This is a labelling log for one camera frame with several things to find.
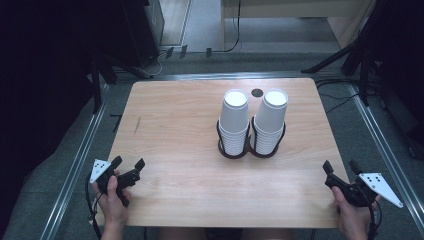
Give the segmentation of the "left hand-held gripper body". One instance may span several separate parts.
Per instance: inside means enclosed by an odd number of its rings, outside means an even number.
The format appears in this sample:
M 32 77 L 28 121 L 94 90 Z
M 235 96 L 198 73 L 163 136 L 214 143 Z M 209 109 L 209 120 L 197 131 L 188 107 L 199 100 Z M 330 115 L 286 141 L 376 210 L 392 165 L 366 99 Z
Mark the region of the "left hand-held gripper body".
M 111 167 L 111 162 L 96 159 L 89 176 L 89 182 L 96 182 L 102 194 L 107 193 L 108 180 L 111 176 L 115 176 L 115 170 L 117 169 Z M 132 170 L 117 176 L 118 187 L 116 193 L 125 207 L 129 205 L 129 200 L 124 196 L 123 190 L 127 187 L 134 186 L 140 180 L 140 172 L 134 167 Z

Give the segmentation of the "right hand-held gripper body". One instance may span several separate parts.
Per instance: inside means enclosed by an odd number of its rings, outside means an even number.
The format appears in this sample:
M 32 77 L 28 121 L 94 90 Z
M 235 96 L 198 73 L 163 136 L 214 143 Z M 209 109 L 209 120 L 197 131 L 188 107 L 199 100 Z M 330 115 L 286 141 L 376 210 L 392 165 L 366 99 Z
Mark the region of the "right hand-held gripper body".
M 381 196 L 398 208 L 404 204 L 394 193 L 381 173 L 360 173 L 354 183 L 348 184 L 334 173 L 328 173 L 325 185 L 338 187 L 347 202 L 356 207 L 368 207 Z

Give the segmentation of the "person's right hand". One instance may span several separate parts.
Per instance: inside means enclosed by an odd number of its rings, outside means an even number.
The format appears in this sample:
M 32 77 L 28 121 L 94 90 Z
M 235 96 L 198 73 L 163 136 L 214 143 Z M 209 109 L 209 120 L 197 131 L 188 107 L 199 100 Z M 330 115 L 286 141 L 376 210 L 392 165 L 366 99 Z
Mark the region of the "person's right hand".
M 371 213 L 367 207 L 352 206 L 342 191 L 331 188 L 334 205 L 340 210 L 338 227 L 345 240 L 367 240 L 367 228 L 371 223 Z

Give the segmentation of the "person's left hand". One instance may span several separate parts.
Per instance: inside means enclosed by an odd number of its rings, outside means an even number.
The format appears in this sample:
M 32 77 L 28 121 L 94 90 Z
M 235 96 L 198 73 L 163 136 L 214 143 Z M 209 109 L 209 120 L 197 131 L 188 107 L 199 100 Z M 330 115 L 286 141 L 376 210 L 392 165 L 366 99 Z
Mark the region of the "person's left hand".
M 128 220 L 128 211 L 116 193 L 117 187 L 117 177 L 111 176 L 107 184 L 107 193 L 98 198 L 107 230 L 122 230 Z

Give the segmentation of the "stack of white paper cups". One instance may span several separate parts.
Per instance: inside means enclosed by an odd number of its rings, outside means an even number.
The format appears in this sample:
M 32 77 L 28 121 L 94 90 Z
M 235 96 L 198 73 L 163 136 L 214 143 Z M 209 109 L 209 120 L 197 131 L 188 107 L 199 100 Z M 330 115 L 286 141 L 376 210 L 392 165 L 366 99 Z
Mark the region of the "stack of white paper cups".
M 268 90 L 252 119 L 250 146 L 258 155 L 270 155 L 278 147 L 285 132 L 288 95 L 281 89 Z
M 241 89 L 228 90 L 217 124 L 221 149 L 225 154 L 238 156 L 244 152 L 249 127 L 247 94 Z

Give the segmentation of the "black double cup holder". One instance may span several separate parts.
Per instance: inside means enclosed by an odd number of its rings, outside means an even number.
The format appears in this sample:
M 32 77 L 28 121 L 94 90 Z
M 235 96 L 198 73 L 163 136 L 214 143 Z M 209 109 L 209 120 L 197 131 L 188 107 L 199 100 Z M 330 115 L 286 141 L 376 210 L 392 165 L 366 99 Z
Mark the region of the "black double cup holder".
M 252 118 L 247 130 L 243 132 L 242 137 L 237 137 L 235 144 L 229 142 L 228 136 L 224 134 L 224 130 L 220 127 L 220 122 L 216 123 L 216 130 L 219 137 L 218 150 L 224 157 L 240 159 L 250 153 L 258 158 L 270 158 L 279 149 L 280 142 L 285 135 L 286 124 L 283 124 L 274 140 L 266 140 L 265 135 L 255 125 L 255 118 Z

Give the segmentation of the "black stand legs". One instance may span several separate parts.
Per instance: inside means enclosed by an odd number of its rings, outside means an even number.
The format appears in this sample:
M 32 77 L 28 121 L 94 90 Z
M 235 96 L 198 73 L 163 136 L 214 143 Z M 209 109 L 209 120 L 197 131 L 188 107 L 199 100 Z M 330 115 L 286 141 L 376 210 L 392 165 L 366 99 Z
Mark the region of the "black stand legs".
M 114 66 L 119 67 L 120 69 L 139 79 L 151 79 L 153 77 L 151 73 L 146 73 L 135 67 L 126 65 L 111 56 L 104 54 L 94 55 L 91 61 L 91 82 L 93 84 L 94 114 L 100 112 L 102 105 L 100 77 L 103 77 L 107 84 L 115 84 L 118 80 L 118 77 L 113 70 Z

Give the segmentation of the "black tripod stand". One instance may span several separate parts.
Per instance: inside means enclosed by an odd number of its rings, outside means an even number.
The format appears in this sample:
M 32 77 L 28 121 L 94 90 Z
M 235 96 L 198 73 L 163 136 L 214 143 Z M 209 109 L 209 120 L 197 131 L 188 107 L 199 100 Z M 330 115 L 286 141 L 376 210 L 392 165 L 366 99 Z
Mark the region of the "black tripod stand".
M 359 36 L 352 43 L 320 63 L 302 70 L 302 73 L 316 73 L 342 57 L 347 56 L 341 67 L 341 73 L 344 76 L 352 76 L 357 68 L 360 68 L 359 98 L 365 106 L 368 106 L 368 75 L 371 70 L 373 56 L 377 52 L 384 34 L 387 32 L 387 20 L 389 19 L 393 1 L 377 0 Z

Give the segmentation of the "dark curtain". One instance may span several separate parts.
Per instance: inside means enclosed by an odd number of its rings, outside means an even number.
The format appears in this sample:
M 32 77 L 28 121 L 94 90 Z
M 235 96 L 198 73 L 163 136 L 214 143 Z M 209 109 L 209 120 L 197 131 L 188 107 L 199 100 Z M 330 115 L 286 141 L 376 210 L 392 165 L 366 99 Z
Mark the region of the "dark curtain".
M 424 160 L 424 0 L 387 0 L 383 102 L 414 158 Z
M 0 0 L 0 236 L 25 177 L 57 149 L 95 88 L 95 28 L 112 0 Z

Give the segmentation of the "black cabinet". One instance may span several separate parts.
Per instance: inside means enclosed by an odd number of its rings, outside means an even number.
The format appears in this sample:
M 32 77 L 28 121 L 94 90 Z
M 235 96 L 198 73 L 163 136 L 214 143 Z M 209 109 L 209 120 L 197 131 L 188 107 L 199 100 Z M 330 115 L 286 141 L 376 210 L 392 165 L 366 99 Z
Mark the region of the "black cabinet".
M 164 17 L 159 0 L 122 0 L 140 67 L 159 56 Z

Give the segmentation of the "light wooden furniture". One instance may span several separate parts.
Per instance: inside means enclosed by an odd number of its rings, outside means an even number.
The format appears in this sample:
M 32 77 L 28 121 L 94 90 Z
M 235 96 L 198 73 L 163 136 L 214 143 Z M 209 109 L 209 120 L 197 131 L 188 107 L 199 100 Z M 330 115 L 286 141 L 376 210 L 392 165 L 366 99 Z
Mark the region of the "light wooden furniture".
M 358 35 L 377 0 L 220 0 L 221 30 L 229 18 L 326 18 L 340 47 Z

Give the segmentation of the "metal floor rail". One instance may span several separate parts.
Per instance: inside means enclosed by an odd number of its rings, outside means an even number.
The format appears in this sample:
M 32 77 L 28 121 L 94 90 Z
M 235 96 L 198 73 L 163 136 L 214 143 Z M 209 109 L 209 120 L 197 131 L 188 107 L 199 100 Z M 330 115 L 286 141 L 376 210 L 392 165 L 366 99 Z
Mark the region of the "metal floor rail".
M 348 91 L 357 94 L 359 89 L 350 85 Z M 406 138 L 396 126 L 393 117 L 382 107 L 379 98 L 365 103 L 356 95 L 354 99 L 361 117 L 394 181 L 396 190 L 421 237 L 424 239 L 424 161 L 416 160 L 409 150 Z
M 301 71 L 271 71 L 271 72 L 233 72 L 233 73 L 198 73 L 159 75 L 148 78 L 148 81 L 185 81 L 185 80 L 240 80 L 240 79 L 269 79 L 269 78 L 341 78 L 342 74 L 333 71 L 317 73 L 302 73 Z
M 77 184 L 78 178 L 83 170 L 88 152 L 103 118 L 108 98 L 112 89 L 113 87 L 107 84 L 101 87 L 101 97 L 103 98 L 103 102 L 101 103 L 98 112 L 95 113 L 90 119 L 88 128 L 84 133 L 82 142 L 79 145 L 77 153 L 72 161 L 71 167 L 53 205 L 52 211 L 48 217 L 39 240 L 54 240 L 54 237 L 56 236 L 62 218 L 67 210 L 68 204 Z

